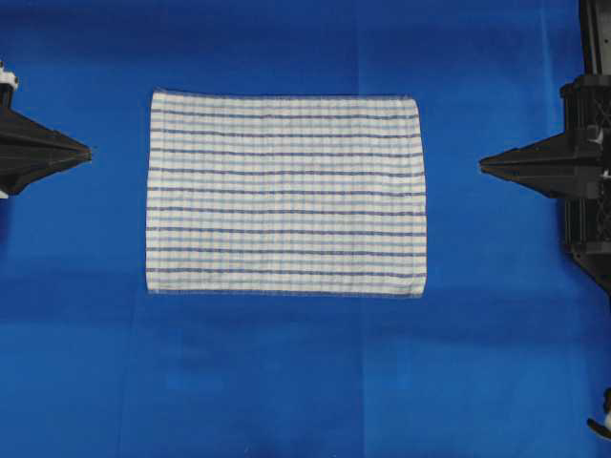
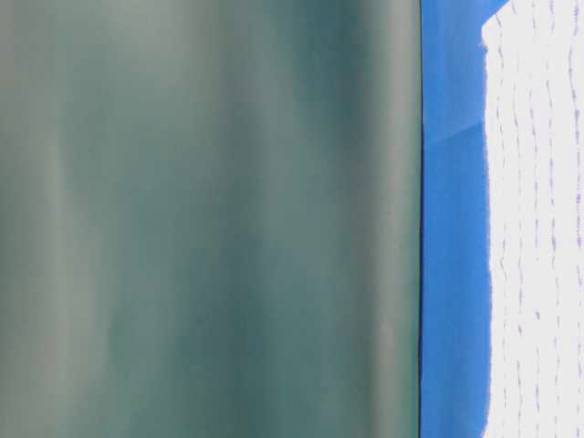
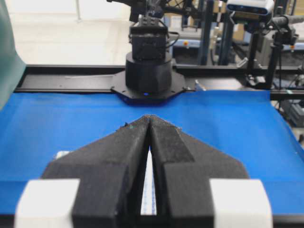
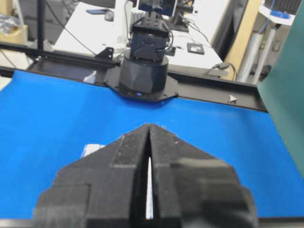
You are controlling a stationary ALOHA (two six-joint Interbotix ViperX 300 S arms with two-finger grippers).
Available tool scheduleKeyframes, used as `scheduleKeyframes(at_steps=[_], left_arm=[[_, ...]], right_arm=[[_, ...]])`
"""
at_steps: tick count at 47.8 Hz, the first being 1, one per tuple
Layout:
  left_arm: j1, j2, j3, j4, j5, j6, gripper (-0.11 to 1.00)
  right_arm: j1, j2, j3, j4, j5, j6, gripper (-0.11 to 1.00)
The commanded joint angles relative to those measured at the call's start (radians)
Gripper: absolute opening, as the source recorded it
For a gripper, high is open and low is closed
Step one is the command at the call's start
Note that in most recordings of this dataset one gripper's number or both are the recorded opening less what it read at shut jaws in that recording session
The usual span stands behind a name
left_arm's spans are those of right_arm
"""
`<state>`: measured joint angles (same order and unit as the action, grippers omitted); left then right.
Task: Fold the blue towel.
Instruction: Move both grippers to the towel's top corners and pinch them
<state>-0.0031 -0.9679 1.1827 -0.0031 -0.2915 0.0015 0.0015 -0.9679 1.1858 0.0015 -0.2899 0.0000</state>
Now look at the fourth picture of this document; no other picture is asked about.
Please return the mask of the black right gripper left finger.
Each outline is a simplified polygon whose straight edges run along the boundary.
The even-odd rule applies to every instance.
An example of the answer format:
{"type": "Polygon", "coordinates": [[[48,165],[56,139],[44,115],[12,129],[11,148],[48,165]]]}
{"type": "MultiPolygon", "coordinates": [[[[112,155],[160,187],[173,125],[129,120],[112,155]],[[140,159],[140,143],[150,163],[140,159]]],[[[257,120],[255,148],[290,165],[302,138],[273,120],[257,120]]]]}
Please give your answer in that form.
{"type": "Polygon", "coordinates": [[[36,228],[133,228],[145,220],[149,125],[61,168],[34,210],[36,228]]]}

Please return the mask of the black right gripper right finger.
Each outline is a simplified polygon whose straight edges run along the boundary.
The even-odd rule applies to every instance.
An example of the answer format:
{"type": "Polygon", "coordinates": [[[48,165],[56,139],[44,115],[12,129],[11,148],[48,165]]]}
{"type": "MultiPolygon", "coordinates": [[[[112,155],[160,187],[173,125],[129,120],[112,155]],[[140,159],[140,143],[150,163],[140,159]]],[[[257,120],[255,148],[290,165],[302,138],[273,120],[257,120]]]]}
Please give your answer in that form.
{"type": "Polygon", "coordinates": [[[152,167],[160,217],[181,228],[256,228],[251,192],[235,169],[155,124],[152,167]]]}

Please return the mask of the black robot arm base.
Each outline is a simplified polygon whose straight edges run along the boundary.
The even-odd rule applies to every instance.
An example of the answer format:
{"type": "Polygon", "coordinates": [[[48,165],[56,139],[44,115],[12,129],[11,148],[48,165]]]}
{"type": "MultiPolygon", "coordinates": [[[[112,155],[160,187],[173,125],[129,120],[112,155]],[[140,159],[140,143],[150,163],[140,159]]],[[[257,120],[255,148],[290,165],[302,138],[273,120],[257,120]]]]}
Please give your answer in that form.
{"type": "Polygon", "coordinates": [[[168,58],[165,56],[170,30],[155,11],[131,25],[130,50],[124,53],[119,84],[127,89],[151,94],[165,88],[168,58]]]}

